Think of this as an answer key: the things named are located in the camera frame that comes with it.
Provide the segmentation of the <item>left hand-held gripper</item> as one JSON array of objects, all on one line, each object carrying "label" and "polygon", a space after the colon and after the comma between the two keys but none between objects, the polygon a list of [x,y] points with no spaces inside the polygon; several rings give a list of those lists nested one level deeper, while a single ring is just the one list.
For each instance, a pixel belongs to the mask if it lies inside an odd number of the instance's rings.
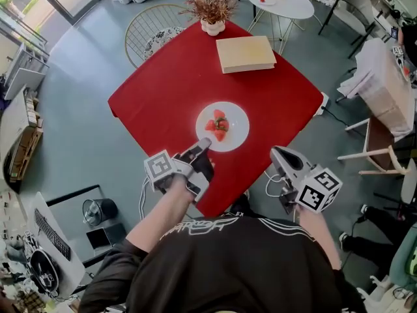
[{"label": "left hand-held gripper", "polygon": [[174,176],[180,175],[186,180],[186,189],[193,195],[193,202],[199,203],[214,176],[207,154],[211,144],[211,139],[202,138],[183,153],[170,157],[163,150],[145,160],[144,169],[152,189],[165,194]]}]

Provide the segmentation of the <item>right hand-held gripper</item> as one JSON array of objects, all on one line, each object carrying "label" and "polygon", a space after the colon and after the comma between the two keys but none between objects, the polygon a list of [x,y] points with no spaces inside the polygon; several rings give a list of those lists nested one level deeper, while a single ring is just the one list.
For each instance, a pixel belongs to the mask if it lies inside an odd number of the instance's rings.
[{"label": "right hand-held gripper", "polygon": [[279,201],[288,214],[295,205],[313,213],[322,212],[333,203],[343,186],[330,169],[320,165],[312,167],[302,153],[288,147],[273,146],[270,159],[276,171],[285,177]]}]

